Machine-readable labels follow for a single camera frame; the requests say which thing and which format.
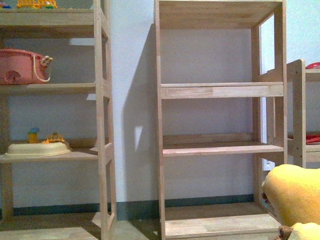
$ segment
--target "white wall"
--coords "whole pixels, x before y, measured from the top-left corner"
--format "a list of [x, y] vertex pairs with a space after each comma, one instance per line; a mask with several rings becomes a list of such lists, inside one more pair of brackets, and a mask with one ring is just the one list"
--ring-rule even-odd
[[[77, 2], [86, 7], [91, 5], [86, 0]], [[118, 202], [158, 198], [153, 7], [153, 0], [111, 0]], [[315, 0], [287, 1], [288, 62], [298, 58], [305, 58], [307, 64], [320, 62], [319, 8]], [[215, 33], [217, 31], [165, 31], [162, 36], [165, 44], [162, 57], [166, 60], [162, 65], [163, 79], [168, 82], [249, 80], [249, 32]], [[214, 47], [217, 41], [219, 49]], [[264, 41], [271, 41], [268, 35]], [[13, 47], [52, 55], [55, 58], [52, 82], [73, 82], [74, 75], [79, 82], [93, 81], [91, 46], [69, 45], [69, 41], [63, 39], [15, 40], [10, 43]], [[308, 91], [317, 94], [318, 87], [311, 87]], [[307, 102], [307, 111], [313, 114], [307, 124], [312, 130], [319, 129], [318, 102]], [[57, 99], [45, 96], [12, 98], [11, 123], [14, 127], [11, 136], [26, 138], [30, 127], [39, 126], [42, 135], [59, 131], [72, 138], [94, 137], [94, 105], [94, 101], [87, 101], [84, 95]], [[165, 101], [164, 131], [168, 134], [250, 131], [250, 105], [247, 99]], [[251, 165], [250, 155], [200, 157], [196, 161], [192, 157], [186, 160], [175, 157], [165, 166], [166, 196], [173, 199], [251, 194]], [[15, 207], [99, 201], [96, 162], [19, 163], [14, 165], [13, 174]]]

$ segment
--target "floor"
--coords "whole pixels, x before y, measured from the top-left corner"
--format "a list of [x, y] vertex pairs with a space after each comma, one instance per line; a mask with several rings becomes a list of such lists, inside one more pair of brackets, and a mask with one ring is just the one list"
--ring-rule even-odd
[[[15, 216], [0, 224], [0, 240], [100, 240], [95, 213]], [[159, 220], [117, 221], [109, 240], [160, 240]], [[273, 240], [276, 234], [188, 238], [189, 240]]]

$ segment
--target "empty shelf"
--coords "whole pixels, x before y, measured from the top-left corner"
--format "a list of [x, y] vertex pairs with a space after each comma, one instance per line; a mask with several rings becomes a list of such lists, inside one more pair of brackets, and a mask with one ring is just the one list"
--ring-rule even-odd
[[280, 224], [253, 202], [167, 207], [167, 239], [274, 233]]
[[0, 95], [57, 95], [57, 94], [93, 94], [94, 83], [61, 83], [61, 84], [29, 84], [0, 85]]
[[162, 99], [282, 97], [282, 82], [161, 84]]
[[72, 152], [46, 157], [28, 157], [28, 158], [8, 158], [0, 155], [0, 164], [4, 163], [22, 163], [22, 162], [54, 162], [54, 161], [90, 161], [97, 160], [98, 152], [90, 148], [73, 148]]
[[3, 38], [93, 38], [91, 9], [0, 9]]
[[163, 145], [164, 157], [203, 156], [222, 154], [256, 154], [283, 152], [280, 146], [268, 145], [256, 141], [187, 143]]
[[251, 29], [271, 16], [281, 0], [159, 0], [163, 29]]

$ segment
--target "pink plastic tub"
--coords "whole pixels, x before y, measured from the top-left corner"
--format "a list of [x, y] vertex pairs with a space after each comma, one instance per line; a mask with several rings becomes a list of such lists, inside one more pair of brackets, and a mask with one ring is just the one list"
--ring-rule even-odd
[[49, 57], [40, 54], [19, 50], [0, 49], [0, 85], [43, 84], [46, 78]]

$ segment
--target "plush fabric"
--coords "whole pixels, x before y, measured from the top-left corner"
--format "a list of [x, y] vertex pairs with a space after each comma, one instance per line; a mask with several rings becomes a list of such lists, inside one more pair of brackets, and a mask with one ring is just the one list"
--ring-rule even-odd
[[288, 240], [319, 240], [320, 225], [315, 223], [296, 223]]
[[277, 166], [266, 176], [262, 191], [282, 225], [320, 224], [320, 169]]

